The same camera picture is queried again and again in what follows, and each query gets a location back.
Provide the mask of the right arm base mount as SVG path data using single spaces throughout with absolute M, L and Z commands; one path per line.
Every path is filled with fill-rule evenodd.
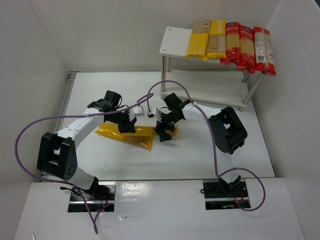
M 239 185 L 228 193 L 222 191 L 217 180 L 204 181 L 200 193 L 204 195 L 206 210 L 239 209 L 239 205 L 244 209 L 251 208 L 247 185 L 244 180 L 241 180 Z

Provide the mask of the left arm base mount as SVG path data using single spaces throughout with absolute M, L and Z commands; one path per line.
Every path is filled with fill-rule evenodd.
M 90 195 L 84 190 L 79 191 L 72 188 L 68 203 L 68 213 L 84 213 L 87 211 L 85 202 L 86 200 L 88 209 L 91 212 L 113 212 L 115 209 L 115 197 L 116 197 L 116 183 L 115 182 L 100 182 L 99 187 L 102 188 L 99 193 Z

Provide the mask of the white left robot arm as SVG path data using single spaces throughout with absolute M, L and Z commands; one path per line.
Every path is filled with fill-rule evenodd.
M 121 100 L 120 94 L 108 90 L 104 98 L 87 106 L 82 117 L 56 133 L 45 133 L 40 141 L 37 169 L 78 187 L 91 199 L 106 194 L 108 190 L 98 178 L 78 166 L 76 149 L 104 122 L 116 124 L 120 133 L 135 133 L 137 116 L 143 115 L 144 109 L 138 105 L 120 111 Z

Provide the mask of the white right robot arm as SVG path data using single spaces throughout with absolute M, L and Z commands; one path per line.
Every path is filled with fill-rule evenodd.
M 240 186 L 240 160 L 237 157 L 248 133 L 232 107 L 222 109 L 212 108 L 192 102 L 182 101 L 175 93 L 164 98 L 168 113 L 157 107 L 148 110 L 148 117 L 156 117 L 154 131 L 161 142 L 169 141 L 172 136 L 166 131 L 173 132 L 175 124 L 181 120 L 192 120 L 208 127 L 214 138 L 214 170 L 218 176 L 218 187 L 226 197 L 230 197 Z

